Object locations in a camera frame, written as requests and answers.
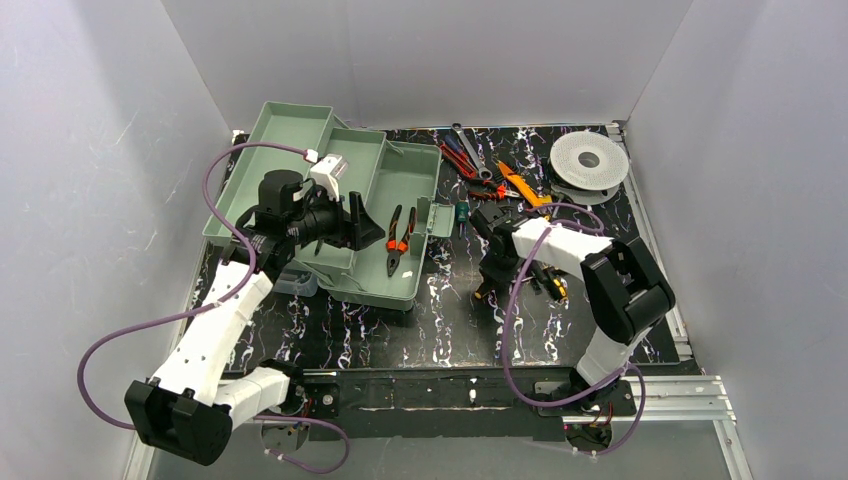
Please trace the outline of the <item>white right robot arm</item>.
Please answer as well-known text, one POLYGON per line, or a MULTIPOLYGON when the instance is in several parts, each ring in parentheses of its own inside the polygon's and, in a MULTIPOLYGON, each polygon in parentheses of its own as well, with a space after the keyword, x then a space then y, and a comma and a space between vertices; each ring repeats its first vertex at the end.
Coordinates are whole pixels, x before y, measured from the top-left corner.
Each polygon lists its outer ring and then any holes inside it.
POLYGON ((482 291, 508 288, 501 334, 504 378, 513 393, 534 407, 554 408, 582 400, 614 383, 627 370, 635 348, 676 305, 675 294, 643 239, 606 237, 603 227, 548 220, 537 209, 484 204, 469 217, 488 243, 479 263, 482 291), (534 264, 548 265, 580 280, 595 321, 590 343, 570 378, 574 393, 542 401, 525 395, 512 374, 510 337, 524 276, 534 264))

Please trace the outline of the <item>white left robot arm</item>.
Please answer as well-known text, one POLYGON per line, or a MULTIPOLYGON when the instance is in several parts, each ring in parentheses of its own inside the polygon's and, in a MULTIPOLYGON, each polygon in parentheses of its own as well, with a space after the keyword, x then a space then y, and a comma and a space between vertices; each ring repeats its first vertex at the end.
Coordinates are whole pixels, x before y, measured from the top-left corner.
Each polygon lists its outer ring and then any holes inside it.
POLYGON ((212 284, 222 296, 205 300, 165 362, 125 394, 143 443, 203 466, 221 456, 238 426, 290 401, 292 382, 303 376, 291 362, 266 360, 219 383, 254 311, 296 251, 313 242, 360 251, 385 235, 360 193, 341 196, 292 170, 265 174, 256 205, 225 226, 232 237, 212 284))

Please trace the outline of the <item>black orange pliers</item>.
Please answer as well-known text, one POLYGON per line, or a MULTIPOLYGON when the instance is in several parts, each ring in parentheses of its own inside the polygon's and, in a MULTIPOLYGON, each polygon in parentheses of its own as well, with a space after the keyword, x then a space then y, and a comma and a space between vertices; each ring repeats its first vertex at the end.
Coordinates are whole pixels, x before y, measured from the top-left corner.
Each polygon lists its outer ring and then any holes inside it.
POLYGON ((389 277, 392 277, 399 264, 403 254, 405 254, 409 249, 409 242, 412 233, 414 232, 418 213, 417 208, 412 206, 409 209, 408 221, 406 228, 403 231, 401 236, 398 236, 398 223, 401 218, 401 213, 403 211, 403 206, 398 204, 395 207, 393 215, 391 217, 389 228, 388 228, 388 237, 386 242, 386 250, 387 250, 387 262, 386 262, 386 271, 389 277))

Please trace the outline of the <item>grey green tool box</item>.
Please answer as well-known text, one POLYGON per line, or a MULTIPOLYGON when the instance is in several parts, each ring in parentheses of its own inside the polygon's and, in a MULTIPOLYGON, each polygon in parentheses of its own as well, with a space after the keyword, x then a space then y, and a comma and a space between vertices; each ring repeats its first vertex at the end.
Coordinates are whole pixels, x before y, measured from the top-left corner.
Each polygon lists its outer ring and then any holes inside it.
POLYGON ((393 275, 387 273, 383 240, 360 252, 310 243, 290 268, 313 273, 318 286, 336 300, 408 311, 413 306, 427 241, 452 232, 454 208, 436 202, 441 152, 433 145, 389 141, 385 133, 349 128, 329 106, 266 103, 249 136, 252 141, 314 149, 347 163, 338 182, 341 194, 358 192, 364 211, 383 229, 398 206, 416 211, 409 248, 393 275))

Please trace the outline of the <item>black long nose pliers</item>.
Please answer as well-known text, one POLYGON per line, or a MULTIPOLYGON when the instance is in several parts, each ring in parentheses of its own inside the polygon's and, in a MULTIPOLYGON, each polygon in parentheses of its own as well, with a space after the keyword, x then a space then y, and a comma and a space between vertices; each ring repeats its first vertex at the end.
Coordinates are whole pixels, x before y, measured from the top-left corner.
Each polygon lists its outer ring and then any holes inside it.
POLYGON ((563 271, 534 261, 528 272, 531 286, 537 294, 546 292, 555 302, 564 302, 568 298, 563 271))

